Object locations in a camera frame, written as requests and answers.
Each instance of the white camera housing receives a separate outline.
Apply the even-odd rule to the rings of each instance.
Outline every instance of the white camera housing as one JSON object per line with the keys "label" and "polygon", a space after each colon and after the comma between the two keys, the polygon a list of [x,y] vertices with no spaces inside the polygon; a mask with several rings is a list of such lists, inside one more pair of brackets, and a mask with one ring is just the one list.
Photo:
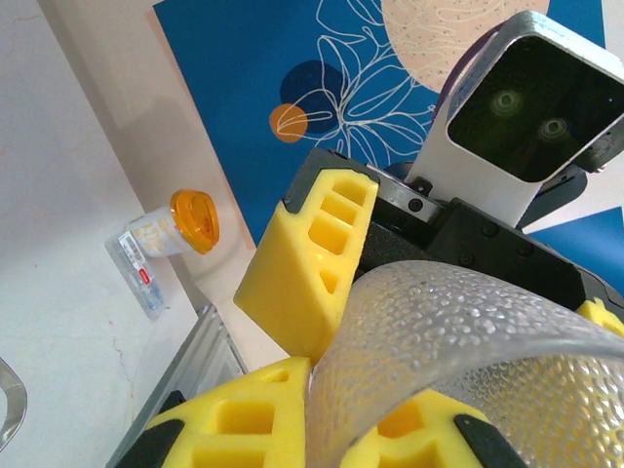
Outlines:
{"label": "white camera housing", "polygon": [[[543,69],[527,69],[524,57],[544,60]],[[566,67],[578,77],[567,80]],[[514,102],[520,113],[504,115]],[[623,127],[621,61],[545,16],[523,12],[492,36],[442,104],[406,183],[422,177],[433,185],[430,197],[460,198],[515,226],[565,166],[595,172],[624,149]]]}

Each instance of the blue poster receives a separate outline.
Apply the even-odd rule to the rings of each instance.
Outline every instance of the blue poster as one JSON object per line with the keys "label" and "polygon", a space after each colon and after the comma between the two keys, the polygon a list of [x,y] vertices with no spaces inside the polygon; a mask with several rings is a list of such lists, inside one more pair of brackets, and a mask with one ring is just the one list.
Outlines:
{"label": "blue poster", "polygon": [[548,13],[605,43],[600,0],[166,0],[154,8],[256,243],[312,147],[382,168],[413,160],[452,66],[517,11]]}

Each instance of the plastic container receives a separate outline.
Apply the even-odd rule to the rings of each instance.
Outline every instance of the plastic container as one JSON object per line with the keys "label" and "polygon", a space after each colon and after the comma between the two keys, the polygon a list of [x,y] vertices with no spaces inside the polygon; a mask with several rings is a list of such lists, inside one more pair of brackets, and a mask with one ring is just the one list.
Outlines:
{"label": "plastic container", "polygon": [[168,206],[133,221],[128,230],[150,257],[206,254],[219,236],[215,203],[196,190],[178,190]]}

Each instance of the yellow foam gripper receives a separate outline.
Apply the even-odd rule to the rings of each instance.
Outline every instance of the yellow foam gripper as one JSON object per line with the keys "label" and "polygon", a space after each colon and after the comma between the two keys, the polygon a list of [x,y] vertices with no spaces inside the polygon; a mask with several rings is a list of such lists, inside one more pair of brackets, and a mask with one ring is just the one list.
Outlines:
{"label": "yellow foam gripper", "polygon": [[332,341],[377,189],[364,174],[325,169],[299,213],[277,206],[234,302],[291,356],[314,365]]}
{"label": "yellow foam gripper", "polygon": [[184,423],[163,468],[304,468],[310,369],[289,358],[156,416]]}
{"label": "yellow foam gripper", "polygon": [[453,422],[458,414],[488,422],[480,411],[425,390],[351,448],[340,468],[482,468]]}
{"label": "yellow foam gripper", "polygon": [[605,303],[597,297],[594,301],[586,300],[579,307],[578,313],[597,325],[624,336],[624,325],[615,314],[606,310]]}

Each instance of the white table surface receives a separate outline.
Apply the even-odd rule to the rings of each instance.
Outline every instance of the white table surface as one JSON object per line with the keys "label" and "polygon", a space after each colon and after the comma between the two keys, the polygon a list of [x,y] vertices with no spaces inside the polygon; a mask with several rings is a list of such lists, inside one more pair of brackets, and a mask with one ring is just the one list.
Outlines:
{"label": "white table surface", "polygon": [[167,260],[151,321],[108,256],[142,208],[35,0],[0,3],[0,57],[0,356],[28,393],[0,466],[103,466],[197,317]]}
{"label": "white table surface", "polygon": [[154,0],[41,0],[128,179],[149,211],[179,188],[210,193],[219,244],[184,257],[250,370],[286,357],[232,296],[254,243],[156,15]]}

